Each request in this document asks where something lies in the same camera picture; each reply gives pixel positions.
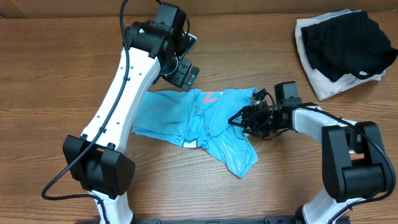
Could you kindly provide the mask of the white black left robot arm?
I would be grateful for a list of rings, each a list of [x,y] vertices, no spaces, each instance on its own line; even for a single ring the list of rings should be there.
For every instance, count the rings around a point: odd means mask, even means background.
[[[199,68],[184,58],[197,38],[190,33],[186,13],[160,2],[153,21],[122,27],[123,51],[114,80],[94,118],[63,153],[72,177],[96,202],[99,223],[133,223],[127,190],[135,163],[125,156],[127,139],[148,88],[159,78],[188,91]]]

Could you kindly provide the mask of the light blue t-shirt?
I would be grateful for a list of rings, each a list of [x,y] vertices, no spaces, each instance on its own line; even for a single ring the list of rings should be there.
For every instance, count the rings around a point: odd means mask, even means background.
[[[148,92],[133,122],[132,133],[185,148],[201,147],[242,178],[258,161],[243,129],[228,123],[252,105],[256,88],[188,92]]]

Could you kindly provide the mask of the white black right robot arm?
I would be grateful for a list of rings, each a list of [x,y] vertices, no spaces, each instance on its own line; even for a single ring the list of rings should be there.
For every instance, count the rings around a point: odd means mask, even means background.
[[[304,133],[322,145],[323,188],[300,206],[295,215],[266,216],[265,223],[349,223],[346,212],[356,205],[388,198],[396,173],[385,153],[379,127],[372,121],[355,122],[303,103],[294,81],[252,95],[253,104],[228,120],[244,133],[273,140],[286,131]]]

